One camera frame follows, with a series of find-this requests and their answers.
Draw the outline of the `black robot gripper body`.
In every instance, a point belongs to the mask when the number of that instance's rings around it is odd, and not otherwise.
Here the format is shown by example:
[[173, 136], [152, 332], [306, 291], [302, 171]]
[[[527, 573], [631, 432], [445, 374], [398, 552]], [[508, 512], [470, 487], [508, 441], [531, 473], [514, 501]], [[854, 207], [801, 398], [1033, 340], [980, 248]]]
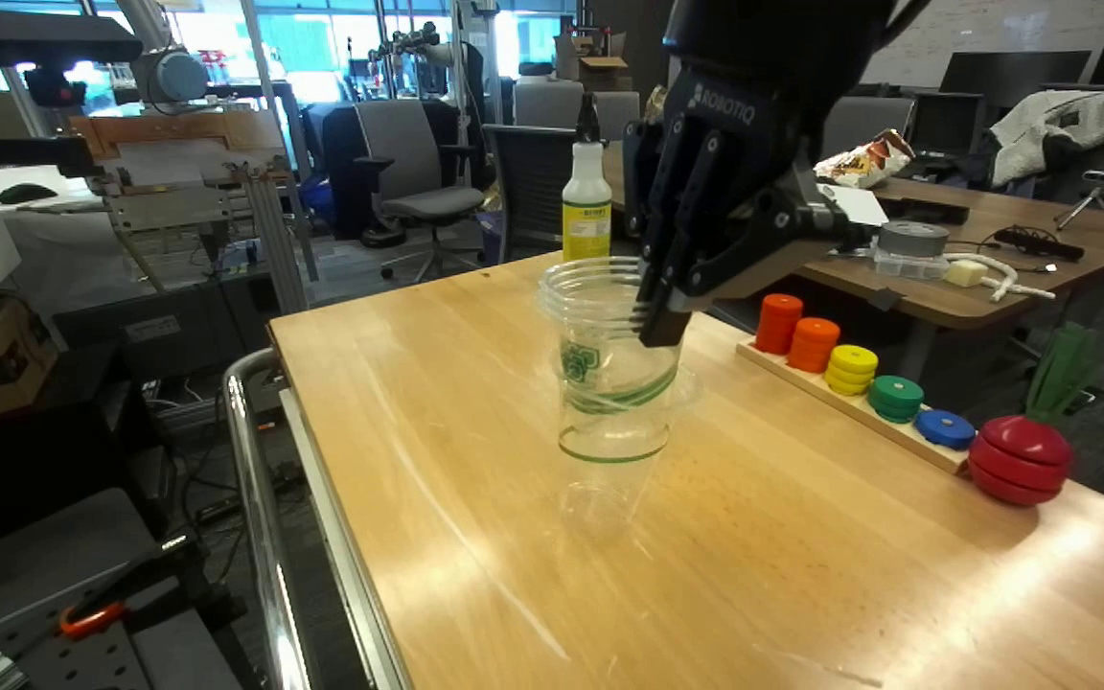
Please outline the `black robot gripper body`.
[[654, 126], [700, 121], [717, 131], [717, 171], [700, 207], [739, 222], [755, 209], [758, 191], [787, 191], [833, 103], [830, 78], [801, 78], [798, 69], [735, 78], [685, 66]]

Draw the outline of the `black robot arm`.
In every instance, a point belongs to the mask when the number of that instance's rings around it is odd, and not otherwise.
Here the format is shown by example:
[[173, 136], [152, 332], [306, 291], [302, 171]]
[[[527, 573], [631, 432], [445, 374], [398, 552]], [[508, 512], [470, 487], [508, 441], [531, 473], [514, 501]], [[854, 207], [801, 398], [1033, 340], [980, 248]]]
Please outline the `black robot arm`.
[[639, 194], [637, 332], [680, 343], [695, 309], [755, 296], [872, 236], [813, 180], [824, 117], [930, 0], [675, 0], [680, 78]]

